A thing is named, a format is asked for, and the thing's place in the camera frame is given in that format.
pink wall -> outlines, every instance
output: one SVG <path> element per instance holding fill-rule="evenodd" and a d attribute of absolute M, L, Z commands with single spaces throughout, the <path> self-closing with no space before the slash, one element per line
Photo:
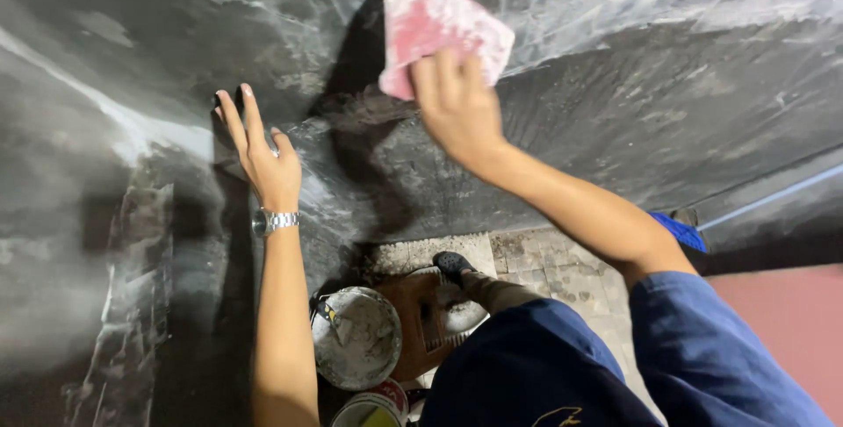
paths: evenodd
<path fill-rule="evenodd" d="M 843 425 L 843 264 L 708 281 L 831 421 Z"/>

blue line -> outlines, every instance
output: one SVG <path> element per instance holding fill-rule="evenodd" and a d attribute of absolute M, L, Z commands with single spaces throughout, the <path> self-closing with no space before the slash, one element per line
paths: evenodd
<path fill-rule="evenodd" d="M 772 194 L 768 197 L 764 197 L 760 200 L 754 201 L 751 204 L 744 205 L 741 208 L 738 208 L 734 211 L 726 213 L 725 215 L 721 216 L 720 218 L 713 219 L 713 220 L 709 221 L 708 223 L 705 223 L 704 225 L 699 225 L 696 228 L 696 230 L 697 231 L 703 231 L 703 230 L 707 230 L 707 229 L 709 229 L 713 226 L 720 225 L 724 221 L 729 221 L 730 219 L 732 219 L 736 216 L 741 216 L 748 211 L 752 211 L 752 210 L 756 209 L 757 207 L 760 207 L 762 205 L 767 205 L 768 203 L 770 203 L 774 200 L 777 200 L 781 197 L 785 197 L 785 196 L 790 195 L 794 192 L 798 192 L 799 190 L 802 190 L 803 188 L 810 187 L 810 186 L 814 185 L 815 183 L 822 182 L 826 178 L 835 176 L 835 175 L 837 175 L 839 173 L 842 173 L 842 172 L 843 172 L 843 163 L 840 163 L 838 165 L 835 165 L 834 167 L 831 167 L 827 171 L 822 171 L 822 172 L 816 174 L 815 176 L 811 176 L 809 178 L 806 178 L 805 180 L 802 180 L 801 182 L 797 182 L 793 185 L 790 185 L 789 187 L 787 187 L 783 190 L 779 190 L 778 192 L 776 192 L 776 193 L 774 193 L 774 194 Z"/>

pink sandpaper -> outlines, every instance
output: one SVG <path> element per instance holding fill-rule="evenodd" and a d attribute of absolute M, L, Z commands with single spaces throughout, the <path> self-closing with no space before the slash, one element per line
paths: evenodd
<path fill-rule="evenodd" d="M 386 68 L 380 88 L 402 100 L 414 98 L 408 65 L 450 47 L 459 63 L 471 52 L 494 86 L 507 66 L 515 34 L 472 0 L 384 0 Z"/>

forearm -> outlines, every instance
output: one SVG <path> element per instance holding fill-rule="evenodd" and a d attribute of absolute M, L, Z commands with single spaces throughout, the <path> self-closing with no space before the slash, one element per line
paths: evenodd
<path fill-rule="evenodd" d="M 316 373 L 299 228 L 266 239 L 255 350 L 256 417 L 261 399 L 298 404 L 317 419 Z"/>
<path fill-rule="evenodd" d="M 631 286 L 650 272 L 694 273 L 669 231 L 624 198 L 569 176 L 506 144 L 478 166 L 484 180 L 515 194 L 624 273 Z"/>

person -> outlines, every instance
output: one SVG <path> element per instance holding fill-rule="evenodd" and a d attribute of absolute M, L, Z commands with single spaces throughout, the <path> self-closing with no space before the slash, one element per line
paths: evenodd
<path fill-rule="evenodd" d="M 741 318 L 711 289 L 659 222 L 632 203 L 534 159 L 504 139 L 495 91 L 479 58 L 463 65 L 447 49 L 411 67 L 427 132 L 484 182 L 543 212 L 616 268 L 630 293 L 638 369 L 670 425 L 830 426 Z M 245 129 L 228 94 L 226 122 L 260 204 L 298 211 L 301 166 L 289 139 L 263 131 L 242 88 Z M 315 426 L 316 372 L 299 228 L 266 238 L 254 364 L 259 427 Z M 423 426 L 659 425 L 624 383 L 617 361 L 562 302 L 476 272 L 456 253 L 437 266 L 491 314 L 439 367 Z"/>

